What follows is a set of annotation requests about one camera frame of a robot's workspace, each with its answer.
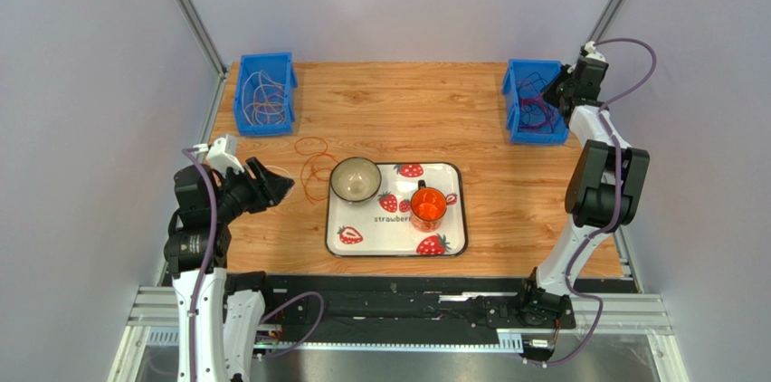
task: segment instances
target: mug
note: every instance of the mug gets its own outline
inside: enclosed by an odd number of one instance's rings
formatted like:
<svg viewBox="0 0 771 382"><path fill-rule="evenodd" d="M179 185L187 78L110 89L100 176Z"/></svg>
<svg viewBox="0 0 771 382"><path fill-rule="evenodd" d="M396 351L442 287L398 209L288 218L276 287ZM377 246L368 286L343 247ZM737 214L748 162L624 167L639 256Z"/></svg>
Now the mug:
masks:
<svg viewBox="0 0 771 382"><path fill-rule="evenodd" d="M436 231L447 213L447 201L442 192L426 187L425 180L418 181L418 190L410 199L410 222L424 233Z"/></svg>

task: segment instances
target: strawberry print tray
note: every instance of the strawberry print tray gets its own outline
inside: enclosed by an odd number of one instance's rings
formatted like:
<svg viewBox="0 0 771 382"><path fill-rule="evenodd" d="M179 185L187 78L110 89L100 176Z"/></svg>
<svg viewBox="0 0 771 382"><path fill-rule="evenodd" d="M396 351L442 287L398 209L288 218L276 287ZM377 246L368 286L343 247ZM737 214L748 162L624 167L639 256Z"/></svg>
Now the strawberry print tray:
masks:
<svg viewBox="0 0 771 382"><path fill-rule="evenodd" d="M454 256L466 249L461 172L449 163L378 163L383 177L378 195L350 204L330 188L327 249L352 256ZM410 198L418 180L447 200L442 225L423 233L410 223Z"/></svg>

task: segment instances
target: bowl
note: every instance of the bowl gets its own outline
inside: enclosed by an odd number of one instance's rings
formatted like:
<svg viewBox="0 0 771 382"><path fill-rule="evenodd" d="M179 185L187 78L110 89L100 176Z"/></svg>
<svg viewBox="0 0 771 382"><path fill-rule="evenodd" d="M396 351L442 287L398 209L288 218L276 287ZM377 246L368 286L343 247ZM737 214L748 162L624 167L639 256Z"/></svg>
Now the bowl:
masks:
<svg viewBox="0 0 771 382"><path fill-rule="evenodd" d="M332 170L332 192L349 203L367 201L377 194L383 177L377 165L367 158L347 158Z"/></svg>

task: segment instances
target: blue plastic bin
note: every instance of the blue plastic bin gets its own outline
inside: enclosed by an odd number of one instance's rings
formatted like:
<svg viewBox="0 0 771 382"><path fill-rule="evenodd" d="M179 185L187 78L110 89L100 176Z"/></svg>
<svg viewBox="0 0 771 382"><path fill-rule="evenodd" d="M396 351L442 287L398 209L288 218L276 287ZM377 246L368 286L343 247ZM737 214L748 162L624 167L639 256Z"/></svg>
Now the blue plastic bin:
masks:
<svg viewBox="0 0 771 382"><path fill-rule="evenodd" d="M238 132L243 136L293 133L295 88L291 53L242 56L233 100Z"/></svg>
<svg viewBox="0 0 771 382"><path fill-rule="evenodd" d="M557 77L560 66L559 61L509 59L502 90L506 96L506 129L511 133L511 142L562 145L567 140L568 130L557 109L543 103L555 116L548 119L541 108L531 107L523 112L519 106L520 97L536 99L543 87Z"/></svg>

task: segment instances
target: wooden table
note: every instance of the wooden table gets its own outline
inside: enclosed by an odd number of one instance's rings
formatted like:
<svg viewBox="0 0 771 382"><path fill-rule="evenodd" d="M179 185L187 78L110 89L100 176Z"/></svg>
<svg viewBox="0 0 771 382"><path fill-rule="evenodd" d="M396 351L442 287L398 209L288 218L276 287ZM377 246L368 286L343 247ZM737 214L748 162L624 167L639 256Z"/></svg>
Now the wooden table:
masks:
<svg viewBox="0 0 771 382"><path fill-rule="evenodd" d="M298 185L278 207L231 224L230 270L521 276L549 254L565 225L563 198L580 147L573 137L560 147L508 142L500 95L505 63L296 63L295 70L297 133L240 138L238 158L254 156L264 165L283 167ZM212 138L238 133L232 111L237 77L235 63ZM455 164L463 178L466 252L454 258L330 254L324 242L327 204L311 203L299 184L308 157L294 145L304 137L325 139L337 159ZM300 145L308 150L316 142L306 139ZM310 180L308 189L322 197L328 186ZM621 276L612 239L595 251L582 274Z"/></svg>

